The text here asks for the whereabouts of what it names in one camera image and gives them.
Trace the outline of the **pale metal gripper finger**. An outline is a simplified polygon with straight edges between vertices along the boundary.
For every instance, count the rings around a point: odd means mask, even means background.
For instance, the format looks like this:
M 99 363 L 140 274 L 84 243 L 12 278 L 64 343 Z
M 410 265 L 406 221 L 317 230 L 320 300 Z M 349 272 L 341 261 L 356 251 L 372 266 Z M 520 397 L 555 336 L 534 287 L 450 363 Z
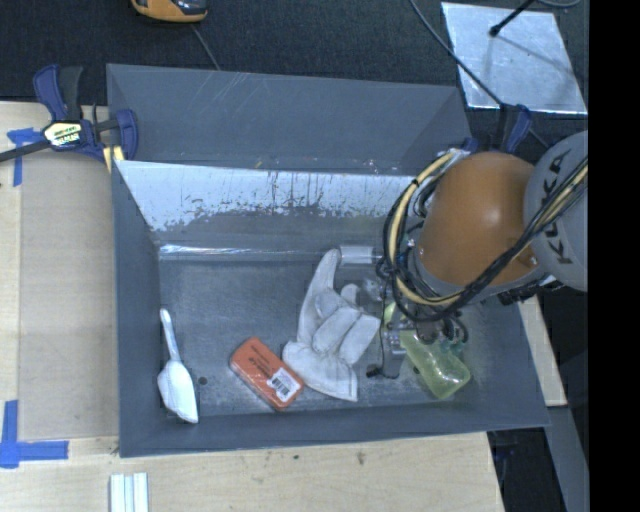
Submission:
M 364 279 L 361 293 L 361 304 L 363 306 L 385 306 L 389 301 L 387 283 L 378 278 Z
M 404 359 L 406 350 L 402 347 L 400 337 L 396 334 L 385 334 L 385 376 L 397 378 Z

